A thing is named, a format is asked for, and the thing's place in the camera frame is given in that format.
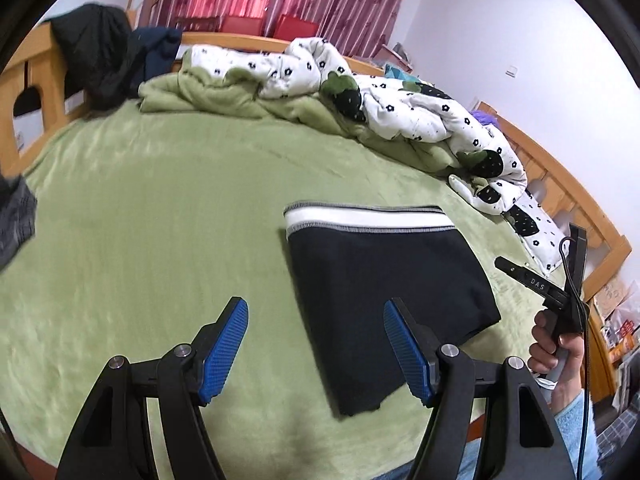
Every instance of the white patterned pillow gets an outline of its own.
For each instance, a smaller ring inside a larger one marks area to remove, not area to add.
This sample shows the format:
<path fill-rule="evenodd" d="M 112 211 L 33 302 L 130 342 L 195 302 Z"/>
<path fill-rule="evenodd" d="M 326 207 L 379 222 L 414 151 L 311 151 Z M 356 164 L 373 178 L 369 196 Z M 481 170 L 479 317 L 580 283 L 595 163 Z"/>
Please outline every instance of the white patterned pillow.
<path fill-rule="evenodd" d="M 559 248 L 564 233 L 528 189 L 504 213 L 504 217 L 520 235 L 520 240 L 542 274 L 548 276 L 562 264 Z"/>

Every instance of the purple plush object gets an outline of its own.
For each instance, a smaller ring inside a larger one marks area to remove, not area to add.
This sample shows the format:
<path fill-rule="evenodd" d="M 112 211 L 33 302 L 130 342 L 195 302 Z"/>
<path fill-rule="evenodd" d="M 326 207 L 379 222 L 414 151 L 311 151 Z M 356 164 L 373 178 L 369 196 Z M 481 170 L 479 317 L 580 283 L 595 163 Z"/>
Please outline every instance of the purple plush object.
<path fill-rule="evenodd" d="M 473 117 L 475 117 L 476 120 L 480 124 L 482 124 L 482 126 L 486 126 L 487 124 L 492 124 L 496 128 L 500 128 L 500 126 L 498 125 L 498 119 L 496 119 L 491 114 L 488 114 L 487 112 L 483 112 L 482 110 L 473 110 L 471 112 L 471 115 L 473 115 Z"/>

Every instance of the black cable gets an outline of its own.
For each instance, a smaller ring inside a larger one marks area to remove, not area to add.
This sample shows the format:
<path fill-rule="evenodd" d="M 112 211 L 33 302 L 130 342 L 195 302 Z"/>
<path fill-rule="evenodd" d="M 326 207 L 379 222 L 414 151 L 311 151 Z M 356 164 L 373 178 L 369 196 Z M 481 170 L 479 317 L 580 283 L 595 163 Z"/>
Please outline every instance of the black cable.
<path fill-rule="evenodd" d="M 2 425 L 2 429 L 9 437 L 9 442 L 11 443 L 11 447 L 14 448 L 14 453 L 17 456 L 18 460 L 20 461 L 20 464 L 22 465 L 23 468 L 27 469 L 27 466 L 24 465 L 24 462 L 22 460 L 22 455 L 20 454 L 20 450 L 18 449 L 18 443 L 15 441 L 14 434 L 12 433 L 11 428 L 9 427 L 9 423 L 6 421 L 4 413 L 2 412 L 2 408 L 0 408 L 0 425 Z"/>
<path fill-rule="evenodd" d="M 560 257 L 562 258 L 562 266 L 564 267 L 564 273 L 566 275 L 567 283 L 571 290 L 572 295 L 576 303 L 578 304 L 578 314 L 580 315 L 580 323 L 582 325 L 582 331 L 584 332 L 584 407 L 582 409 L 582 433 L 580 434 L 580 451 L 578 453 L 578 465 L 576 469 L 576 480 L 582 480 L 582 464 L 584 462 L 584 449 L 587 444 L 587 428 L 589 425 L 589 319 L 588 319 L 588 307 L 582 301 L 580 294 L 575 288 L 573 277 L 569 272 L 569 265 L 566 260 L 566 256 L 562 251 L 562 247 L 566 241 L 574 242 L 570 237 L 565 237 L 560 242 Z"/>

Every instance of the wrist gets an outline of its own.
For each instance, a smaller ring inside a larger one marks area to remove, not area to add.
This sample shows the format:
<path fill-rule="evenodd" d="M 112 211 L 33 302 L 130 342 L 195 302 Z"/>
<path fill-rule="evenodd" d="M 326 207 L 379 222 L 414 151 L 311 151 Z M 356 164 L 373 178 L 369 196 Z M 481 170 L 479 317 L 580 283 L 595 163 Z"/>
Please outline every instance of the wrist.
<path fill-rule="evenodd" d="M 572 377 L 568 381 L 559 382 L 551 393 L 551 403 L 549 409 L 554 415 L 564 410 L 582 391 L 580 375 Z"/>

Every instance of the folded black pants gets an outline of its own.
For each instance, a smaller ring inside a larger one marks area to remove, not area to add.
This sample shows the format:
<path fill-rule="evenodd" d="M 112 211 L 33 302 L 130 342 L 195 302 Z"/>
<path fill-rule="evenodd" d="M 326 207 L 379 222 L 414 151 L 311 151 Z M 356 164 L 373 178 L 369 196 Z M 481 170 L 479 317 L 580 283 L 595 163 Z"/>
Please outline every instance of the folded black pants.
<path fill-rule="evenodd" d="M 285 218 L 309 337 L 343 415 L 378 408 L 404 383 L 383 325 L 390 298 L 441 343 L 500 321 L 480 263 L 437 206 L 299 202 Z"/>

